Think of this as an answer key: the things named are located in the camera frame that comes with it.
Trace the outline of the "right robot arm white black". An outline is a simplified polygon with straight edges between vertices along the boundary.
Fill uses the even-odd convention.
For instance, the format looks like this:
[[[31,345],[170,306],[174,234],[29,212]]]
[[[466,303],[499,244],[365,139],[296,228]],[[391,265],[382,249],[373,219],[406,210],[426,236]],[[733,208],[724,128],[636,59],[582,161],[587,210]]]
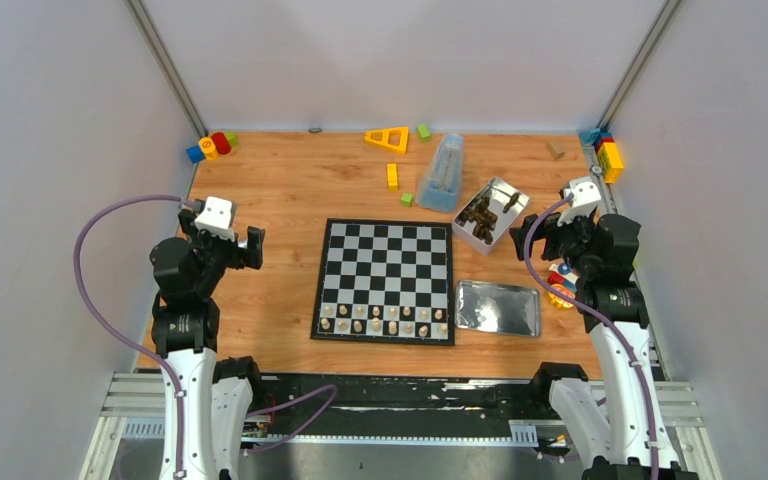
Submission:
[[[544,278],[547,292],[571,303],[599,358],[606,403],[600,405],[578,364],[544,362],[534,376],[531,403],[544,417],[559,416],[582,462],[585,479],[695,479],[674,449],[657,401],[650,365],[649,316],[632,281],[640,225],[619,214],[532,214],[510,235],[516,254],[531,262],[535,241],[544,260],[562,260],[577,275],[574,294]]]

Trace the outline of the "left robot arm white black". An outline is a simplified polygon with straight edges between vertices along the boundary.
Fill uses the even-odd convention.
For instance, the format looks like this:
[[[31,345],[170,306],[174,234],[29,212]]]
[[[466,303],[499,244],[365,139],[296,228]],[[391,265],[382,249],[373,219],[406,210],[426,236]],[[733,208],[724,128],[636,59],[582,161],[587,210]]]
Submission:
[[[159,288],[151,337],[162,371],[165,432],[162,479],[235,479],[247,413],[266,400],[252,357],[218,357],[220,309],[212,295],[229,269],[258,269],[264,232],[240,241],[230,207],[183,210],[184,235],[149,255]]]

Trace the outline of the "folding chess board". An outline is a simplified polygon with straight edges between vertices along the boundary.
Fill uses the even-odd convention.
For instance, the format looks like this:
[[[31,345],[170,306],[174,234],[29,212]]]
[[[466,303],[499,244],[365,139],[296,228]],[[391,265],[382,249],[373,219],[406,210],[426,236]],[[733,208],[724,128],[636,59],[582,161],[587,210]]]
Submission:
[[[323,309],[332,307],[326,316]],[[349,312],[338,313],[340,305]],[[372,308],[378,306],[381,315],[374,318]],[[387,317],[395,307],[396,319]],[[412,315],[402,314],[404,307]],[[420,312],[429,311],[423,320]],[[445,311],[442,321],[434,319],[438,309]],[[370,343],[452,346],[455,343],[455,288],[453,229],[448,223],[370,219],[330,218],[325,225],[318,288],[315,297],[310,336],[315,340],[341,340]],[[330,331],[320,329],[320,319],[332,324]],[[348,330],[340,332],[337,321],[345,319]],[[380,331],[373,331],[371,321],[380,319]],[[352,331],[352,324],[363,324],[361,333]],[[399,334],[387,332],[390,321],[399,322]],[[412,334],[403,331],[403,324],[412,322]],[[438,323],[448,325],[448,335],[438,333]],[[429,335],[418,333],[422,325]]]

